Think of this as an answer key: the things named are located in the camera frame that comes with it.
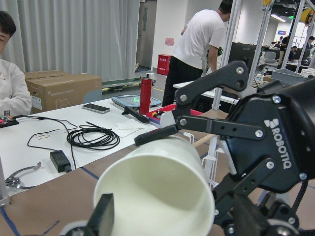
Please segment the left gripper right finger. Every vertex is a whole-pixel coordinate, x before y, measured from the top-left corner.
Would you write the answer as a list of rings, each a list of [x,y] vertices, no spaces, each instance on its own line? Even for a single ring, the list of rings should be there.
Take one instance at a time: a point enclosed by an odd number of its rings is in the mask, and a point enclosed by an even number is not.
[[[242,194],[233,195],[233,222],[238,236],[264,236],[269,223],[251,200]]]

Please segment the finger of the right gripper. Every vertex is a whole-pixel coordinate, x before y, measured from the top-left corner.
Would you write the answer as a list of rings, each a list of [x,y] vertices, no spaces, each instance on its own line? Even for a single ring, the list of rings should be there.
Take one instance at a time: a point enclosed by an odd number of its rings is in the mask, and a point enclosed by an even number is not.
[[[160,140],[164,139],[170,135],[174,135],[178,133],[178,128],[176,125],[170,125],[164,128],[158,128],[155,130],[152,130],[147,133],[143,133],[141,135],[138,135],[137,137],[134,138],[134,142],[137,146],[141,146],[143,144],[155,141],[155,140]]]

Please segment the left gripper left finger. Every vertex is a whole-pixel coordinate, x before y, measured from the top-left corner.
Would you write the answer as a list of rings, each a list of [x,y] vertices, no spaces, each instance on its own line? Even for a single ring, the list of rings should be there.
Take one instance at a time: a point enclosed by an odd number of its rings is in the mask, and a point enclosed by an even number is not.
[[[102,194],[87,225],[86,236],[110,236],[114,226],[114,196]]]

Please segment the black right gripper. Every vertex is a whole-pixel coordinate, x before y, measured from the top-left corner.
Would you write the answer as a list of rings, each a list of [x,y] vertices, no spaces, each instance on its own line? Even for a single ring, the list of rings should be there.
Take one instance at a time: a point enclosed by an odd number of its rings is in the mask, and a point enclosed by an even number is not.
[[[302,230],[293,206],[272,199],[301,183],[305,192],[315,177],[314,79],[269,94],[242,98],[225,119],[193,116],[193,100],[216,87],[241,92],[247,87],[248,68],[233,61],[223,68],[176,91],[175,110],[161,117],[161,127],[176,125],[217,134],[226,141],[236,173],[229,173],[214,188],[214,224],[227,236],[237,236],[232,210],[235,193],[246,195],[269,223],[265,236],[312,236]]]

